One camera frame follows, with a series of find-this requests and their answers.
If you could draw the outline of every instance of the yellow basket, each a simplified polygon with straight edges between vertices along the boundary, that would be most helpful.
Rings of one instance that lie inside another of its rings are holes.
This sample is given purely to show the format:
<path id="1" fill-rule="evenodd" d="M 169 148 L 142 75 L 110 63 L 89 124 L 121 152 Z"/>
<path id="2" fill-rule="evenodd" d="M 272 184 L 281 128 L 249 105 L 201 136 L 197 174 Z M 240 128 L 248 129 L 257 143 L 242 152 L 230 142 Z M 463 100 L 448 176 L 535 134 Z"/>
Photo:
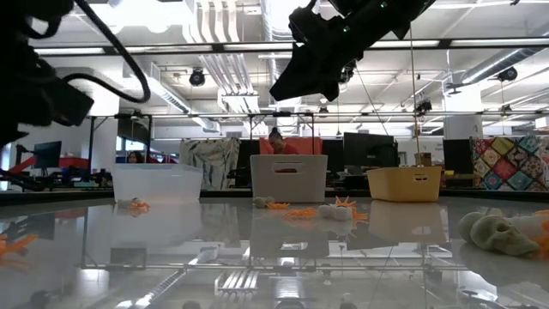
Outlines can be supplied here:
<path id="1" fill-rule="evenodd" d="M 368 171 L 371 197 L 390 202 L 435 202 L 441 167 L 385 167 Z"/>

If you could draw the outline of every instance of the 3d printed skull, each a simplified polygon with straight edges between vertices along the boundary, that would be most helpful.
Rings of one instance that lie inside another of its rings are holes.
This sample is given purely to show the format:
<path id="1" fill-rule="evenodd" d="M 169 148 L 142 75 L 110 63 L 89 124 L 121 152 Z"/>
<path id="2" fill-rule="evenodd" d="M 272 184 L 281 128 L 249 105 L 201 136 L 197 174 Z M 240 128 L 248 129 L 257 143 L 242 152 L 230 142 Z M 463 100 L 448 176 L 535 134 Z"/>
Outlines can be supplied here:
<path id="1" fill-rule="evenodd" d="M 507 220 L 487 215 L 473 224 L 473 242 L 481 249 L 521 256 L 538 251 L 538 244 L 519 233 Z"/>

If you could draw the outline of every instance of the woman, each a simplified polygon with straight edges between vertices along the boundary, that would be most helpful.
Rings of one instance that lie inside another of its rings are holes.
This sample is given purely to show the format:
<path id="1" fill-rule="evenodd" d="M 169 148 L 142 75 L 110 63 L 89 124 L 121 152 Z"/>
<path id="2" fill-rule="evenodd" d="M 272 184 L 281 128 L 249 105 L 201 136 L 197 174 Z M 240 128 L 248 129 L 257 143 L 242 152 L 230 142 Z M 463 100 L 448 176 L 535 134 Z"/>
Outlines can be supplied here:
<path id="1" fill-rule="evenodd" d="M 284 142 L 277 128 L 271 130 L 271 133 L 268 135 L 268 143 L 271 144 L 275 155 L 299 155 L 298 150 L 294 146 Z"/>
<path id="2" fill-rule="evenodd" d="M 143 156 L 139 151 L 132 151 L 128 155 L 128 163 L 143 163 Z"/>

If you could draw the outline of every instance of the glass table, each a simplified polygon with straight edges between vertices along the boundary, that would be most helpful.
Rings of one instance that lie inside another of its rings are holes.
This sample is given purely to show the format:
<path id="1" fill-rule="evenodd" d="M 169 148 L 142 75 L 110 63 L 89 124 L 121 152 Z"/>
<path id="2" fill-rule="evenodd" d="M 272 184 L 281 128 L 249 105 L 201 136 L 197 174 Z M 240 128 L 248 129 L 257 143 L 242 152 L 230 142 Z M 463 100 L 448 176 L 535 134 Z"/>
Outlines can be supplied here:
<path id="1" fill-rule="evenodd" d="M 457 232 L 472 211 L 545 204 L 354 200 L 366 220 L 287 220 L 249 198 L 2 209 L 5 244 L 36 239 L 0 256 L 0 307 L 549 308 L 549 261 L 481 251 Z"/>

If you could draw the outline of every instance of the patchwork quilt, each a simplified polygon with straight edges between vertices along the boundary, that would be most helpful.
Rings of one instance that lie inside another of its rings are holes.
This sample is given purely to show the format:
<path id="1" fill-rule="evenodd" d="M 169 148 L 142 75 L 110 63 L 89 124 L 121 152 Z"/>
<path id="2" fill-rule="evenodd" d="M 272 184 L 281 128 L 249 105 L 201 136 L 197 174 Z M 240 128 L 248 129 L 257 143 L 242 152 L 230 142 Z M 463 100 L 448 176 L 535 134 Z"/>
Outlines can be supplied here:
<path id="1" fill-rule="evenodd" d="M 471 139 L 480 186 L 495 191 L 547 191 L 548 138 Z"/>

